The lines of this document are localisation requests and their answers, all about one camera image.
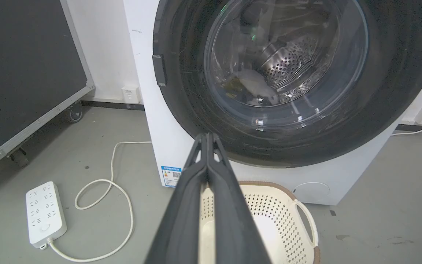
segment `washing machine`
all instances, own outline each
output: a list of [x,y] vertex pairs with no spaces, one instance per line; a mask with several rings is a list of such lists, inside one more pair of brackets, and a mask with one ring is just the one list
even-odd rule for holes
[[422,89],[422,0],[124,4],[163,186],[214,132],[239,180],[336,205]]

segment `power strip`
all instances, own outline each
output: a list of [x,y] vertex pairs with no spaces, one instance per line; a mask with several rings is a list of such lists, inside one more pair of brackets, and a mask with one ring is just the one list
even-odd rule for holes
[[28,191],[25,201],[30,243],[43,250],[49,238],[57,239],[67,229],[58,189],[49,181]]

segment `washing machine door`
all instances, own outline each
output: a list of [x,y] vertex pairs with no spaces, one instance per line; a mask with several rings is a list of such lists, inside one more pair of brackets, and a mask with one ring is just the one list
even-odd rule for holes
[[422,88],[422,1],[161,0],[153,61],[192,137],[271,167],[365,144]]

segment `beige plastic basket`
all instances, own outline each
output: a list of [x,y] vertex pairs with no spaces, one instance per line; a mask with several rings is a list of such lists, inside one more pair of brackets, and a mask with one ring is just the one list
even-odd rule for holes
[[[273,264],[319,264],[318,232],[308,209],[284,187],[268,182],[240,182],[266,251]],[[297,207],[306,214],[313,241]],[[201,195],[200,264],[214,264],[214,194],[207,188]]]

